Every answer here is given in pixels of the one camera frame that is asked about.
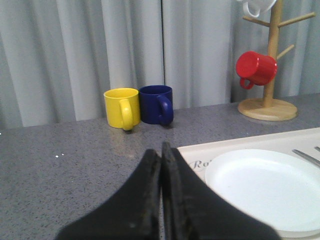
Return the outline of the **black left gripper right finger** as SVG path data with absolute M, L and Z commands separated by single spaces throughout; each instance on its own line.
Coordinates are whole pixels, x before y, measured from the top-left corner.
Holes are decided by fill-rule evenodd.
M 168 142 L 162 144 L 161 185 L 167 240 L 280 239 L 272 227 L 212 191 Z

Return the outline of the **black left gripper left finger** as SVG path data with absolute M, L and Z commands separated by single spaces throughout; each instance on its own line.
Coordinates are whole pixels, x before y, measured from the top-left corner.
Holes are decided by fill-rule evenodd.
M 136 169 L 106 202 L 64 227 L 58 240 L 158 240 L 161 159 L 145 151 Z

